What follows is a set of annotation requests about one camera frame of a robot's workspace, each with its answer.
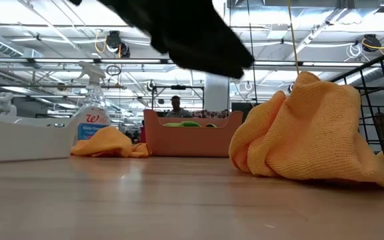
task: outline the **metal grid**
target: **metal grid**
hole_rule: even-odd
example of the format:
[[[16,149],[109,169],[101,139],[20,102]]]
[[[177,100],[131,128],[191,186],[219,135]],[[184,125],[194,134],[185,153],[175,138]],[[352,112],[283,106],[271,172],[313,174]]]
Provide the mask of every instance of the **metal grid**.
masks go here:
[[[365,70],[374,65],[380,66],[380,70],[383,74],[380,79],[379,87],[368,86],[368,75],[365,74]],[[369,146],[375,153],[383,152],[384,155],[384,100],[383,104],[380,101],[376,101],[374,95],[384,97],[384,55],[348,72],[342,74],[331,80],[331,82],[348,84],[347,80],[351,76],[360,81],[361,86],[355,87],[361,94],[361,117],[359,119],[359,132],[365,137]]]

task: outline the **table surface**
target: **table surface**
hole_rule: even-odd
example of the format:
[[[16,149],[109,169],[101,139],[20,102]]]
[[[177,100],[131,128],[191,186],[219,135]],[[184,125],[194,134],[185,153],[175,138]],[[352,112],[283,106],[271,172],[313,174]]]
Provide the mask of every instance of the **table surface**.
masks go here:
[[[228,159],[0,163],[0,239],[384,240],[384,190],[255,178]]]

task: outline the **ceiling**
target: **ceiling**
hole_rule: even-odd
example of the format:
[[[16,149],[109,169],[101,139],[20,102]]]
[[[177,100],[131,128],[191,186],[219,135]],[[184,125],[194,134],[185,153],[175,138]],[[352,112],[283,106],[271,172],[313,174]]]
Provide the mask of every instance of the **ceiling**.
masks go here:
[[[267,1],[267,5],[264,5],[264,1],[250,0],[249,16],[244,8],[246,2],[213,0],[217,12],[238,34],[257,61],[293,61],[292,34],[286,28],[289,24],[286,6],[270,5],[273,1]],[[378,7],[356,7],[361,3],[358,0],[355,0],[356,9],[339,9],[335,4],[328,4],[328,2],[337,1],[319,1],[326,2],[325,5],[310,0],[296,2],[297,6],[293,6],[292,14],[299,61],[365,62],[382,54],[380,51],[368,53],[361,52],[358,48],[351,49],[351,45],[356,40],[362,40],[365,34],[376,34],[384,45],[384,13],[378,13]],[[108,50],[100,53],[99,50],[103,48],[104,35],[108,34],[110,30],[118,30],[122,40],[130,48],[132,59],[167,58],[166,55],[159,54],[149,46],[149,38],[146,35],[127,26],[118,15],[96,0],[84,0],[79,7],[66,0],[34,0],[30,3],[33,10],[28,9],[19,1],[0,0],[0,40],[14,49],[34,49],[41,54],[40,57],[45,58],[101,57],[112,59],[117,58],[116,54]],[[105,70],[108,66],[102,65],[101,68]],[[113,97],[109,99],[112,106],[136,111],[138,112],[135,114],[136,117],[140,116],[140,111],[146,108],[144,103],[149,105],[150,100],[145,99],[144,102],[138,102],[134,98],[150,96],[150,92],[147,91],[147,84],[150,80],[157,85],[180,84],[200,87],[204,86],[207,78],[205,73],[179,69],[172,64],[139,63],[119,66],[123,68],[123,73],[112,78],[107,75],[107,80],[111,79],[110,85],[120,81],[128,89],[106,89],[105,94]],[[354,67],[308,67],[302,70],[311,71],[322,80],[330,80]],[[19,63],[0,63],[0,70],[14,76],[4,80],[7,84],[24,84],[24,82],[32,82],[37,79],[40,79],[38,84],[42,85],[58,83],[84,85],[87,83],[86,78],[76,80],[80,70],[75,63],[45,63],[40,69]],[[265,101],[277,90],[285,91],[288,85],[294,82],[296,76],[295,68],[292,66],[276,64],[257,66],[255,71],[246,70],[242,79],[231,80],[231,99],[232,101],[244,101],[243,97],[246,100],[255,98],[254,89],[248,90],[249,84],[253,85],[255,81],[257,97],[260,101]],[[55,88],[38,90],[40,90],[40,94],[81,94],[80,88],[68,88],[66,91],[59,91]],[[180,95],[184,98],[182,101],[184,107],[193,109],[200,108],[202,105],[199,91],[194,93],[191,90],[166,89],[160,94],[160,97],[167,100],[172,95]],[[46,100],[55,102],[52,98],[46,98]],[[160,109],[170,108],[168,101],[165,102],[165,104],[159,105]],[[77,103],[80,104],[81,100],[75,99],[69,102],[72,105]]]

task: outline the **bottle label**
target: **bottle label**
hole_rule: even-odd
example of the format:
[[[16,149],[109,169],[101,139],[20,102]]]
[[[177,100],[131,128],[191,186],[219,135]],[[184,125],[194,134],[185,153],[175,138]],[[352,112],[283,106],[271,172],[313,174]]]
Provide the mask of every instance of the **bottle label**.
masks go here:
[[[78,125],[78,140],[90,139],[98,130],[107,127],[108,125],[80,123]]]

